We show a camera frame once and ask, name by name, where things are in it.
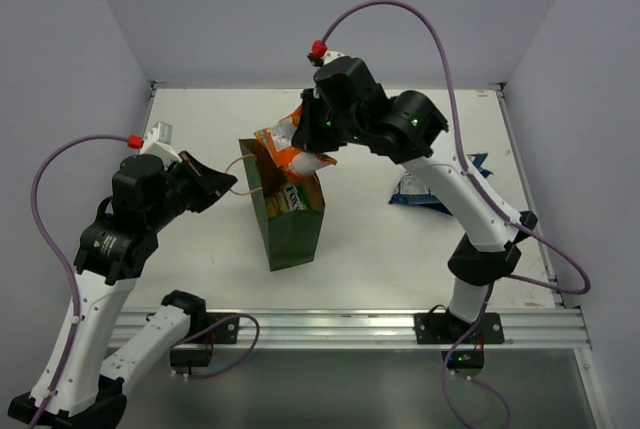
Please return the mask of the orange snack packet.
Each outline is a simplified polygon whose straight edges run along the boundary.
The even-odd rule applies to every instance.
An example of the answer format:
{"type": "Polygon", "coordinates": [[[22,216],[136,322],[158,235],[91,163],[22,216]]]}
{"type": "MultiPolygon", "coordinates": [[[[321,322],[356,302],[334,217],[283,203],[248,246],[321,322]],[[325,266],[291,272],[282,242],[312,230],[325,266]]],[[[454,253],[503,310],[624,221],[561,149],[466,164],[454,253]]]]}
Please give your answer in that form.
{"type": "Polygon", "coordinates": [[[338,161],[321,153],[309,153],[293,145],[293,136],[299,128],[302,106],[280,119],[275,125],[254,132],[257,141],[268,151],[277,168],[291,181],[302,181],[317,171],[335,166],[338,161]]]}

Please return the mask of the green paper bag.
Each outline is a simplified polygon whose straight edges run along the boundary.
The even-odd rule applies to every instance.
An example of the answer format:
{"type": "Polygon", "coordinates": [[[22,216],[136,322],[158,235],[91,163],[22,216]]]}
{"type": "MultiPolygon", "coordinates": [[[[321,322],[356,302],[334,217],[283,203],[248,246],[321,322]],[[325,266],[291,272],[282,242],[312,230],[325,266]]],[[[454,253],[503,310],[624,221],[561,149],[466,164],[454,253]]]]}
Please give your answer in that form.
{"type": "Polygon", "coordinates": [[[238,141],[248,189],[272,272],[307,264],[315,259],[325,214],[325,199],[319,178],[314,175],[292,182],[276,167],[268,151],[255,139],[238,141]],[[301,187],[309,208],[281,213],[277,194],[291,183],[301,187]]]}

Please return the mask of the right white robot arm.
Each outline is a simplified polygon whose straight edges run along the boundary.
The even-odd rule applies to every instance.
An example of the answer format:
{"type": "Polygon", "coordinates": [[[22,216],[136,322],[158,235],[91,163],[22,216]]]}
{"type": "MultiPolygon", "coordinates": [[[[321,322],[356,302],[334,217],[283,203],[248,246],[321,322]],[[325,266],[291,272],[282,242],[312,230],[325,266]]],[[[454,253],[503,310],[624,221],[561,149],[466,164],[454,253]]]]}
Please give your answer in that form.
{"type": "Polygon", "coordinates": [[[455,277],[448,311],[473,323],[490,285],[510,275],[520,259],[517,245],[526,236],[518,224],[533,227],[536,217],[506,203],[457,153],[446,117],[426,95],[407,90],[387,96],[359,58],[338,55],[313,64],[314,86],[302,93],[293,145],[308,153],[366,146],[425,183],[464,230],[447,263],[455,277]]]}

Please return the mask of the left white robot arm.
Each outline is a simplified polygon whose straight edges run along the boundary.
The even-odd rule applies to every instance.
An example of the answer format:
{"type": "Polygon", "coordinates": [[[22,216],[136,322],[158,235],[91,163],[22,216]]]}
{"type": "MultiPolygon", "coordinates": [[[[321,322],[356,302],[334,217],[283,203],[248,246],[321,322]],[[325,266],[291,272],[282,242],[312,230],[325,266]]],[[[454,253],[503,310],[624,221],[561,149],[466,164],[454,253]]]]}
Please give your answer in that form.
{"type": "Polygon", "coordinates": [[[81,234],[76,284],[58,340],[36,385],[12,399],[9,417],[34,427],[113,428],[127,395],[155,361],[207,321],[204,299],[174,290],[151,321],[105,355],[124,303],[158,248],[158,234],[186,211],[201,213],[236,184],[182,151],[169,165],[156,155],[126,158],[112,194],[81,234]]]}

